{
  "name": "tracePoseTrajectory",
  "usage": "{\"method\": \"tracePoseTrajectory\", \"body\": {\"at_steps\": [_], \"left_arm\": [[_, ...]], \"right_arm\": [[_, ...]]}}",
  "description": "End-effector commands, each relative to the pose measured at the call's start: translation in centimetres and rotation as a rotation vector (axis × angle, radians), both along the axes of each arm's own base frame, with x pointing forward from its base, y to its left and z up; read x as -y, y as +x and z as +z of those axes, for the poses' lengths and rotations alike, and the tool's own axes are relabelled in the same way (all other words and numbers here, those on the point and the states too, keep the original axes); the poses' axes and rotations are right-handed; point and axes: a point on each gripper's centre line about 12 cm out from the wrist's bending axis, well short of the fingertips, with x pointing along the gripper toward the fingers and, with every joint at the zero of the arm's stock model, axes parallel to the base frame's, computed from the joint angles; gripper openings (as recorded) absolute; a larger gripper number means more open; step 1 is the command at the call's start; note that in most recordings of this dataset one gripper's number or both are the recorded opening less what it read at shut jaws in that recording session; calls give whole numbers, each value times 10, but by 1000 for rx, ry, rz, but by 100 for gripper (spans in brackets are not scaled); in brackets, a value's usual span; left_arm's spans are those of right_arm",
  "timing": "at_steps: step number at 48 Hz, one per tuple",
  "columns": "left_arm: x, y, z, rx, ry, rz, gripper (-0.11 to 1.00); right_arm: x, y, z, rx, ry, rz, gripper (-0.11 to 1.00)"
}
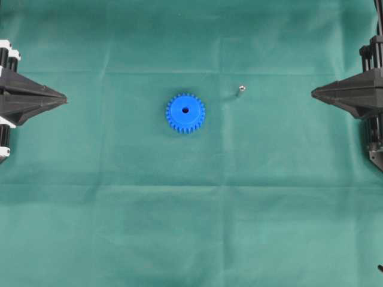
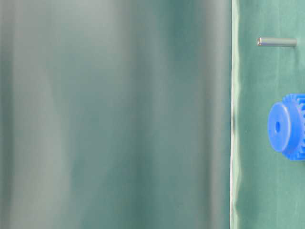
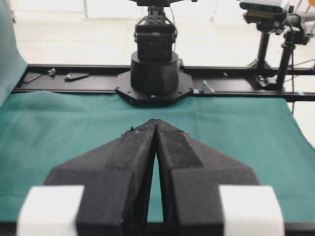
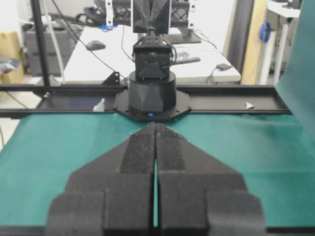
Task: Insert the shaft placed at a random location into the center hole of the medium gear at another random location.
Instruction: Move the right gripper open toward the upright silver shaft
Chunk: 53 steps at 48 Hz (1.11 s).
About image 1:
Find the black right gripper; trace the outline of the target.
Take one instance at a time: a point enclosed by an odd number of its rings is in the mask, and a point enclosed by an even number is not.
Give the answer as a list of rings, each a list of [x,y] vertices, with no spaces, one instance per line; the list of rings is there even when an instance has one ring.
[[[382,170],[382,36],[376,35],[360,49],[363,73],[318,87],[311,96],[363,120],[369,160]],[[367,104],[342,103],[323,98],[339,91],[367,90]]]

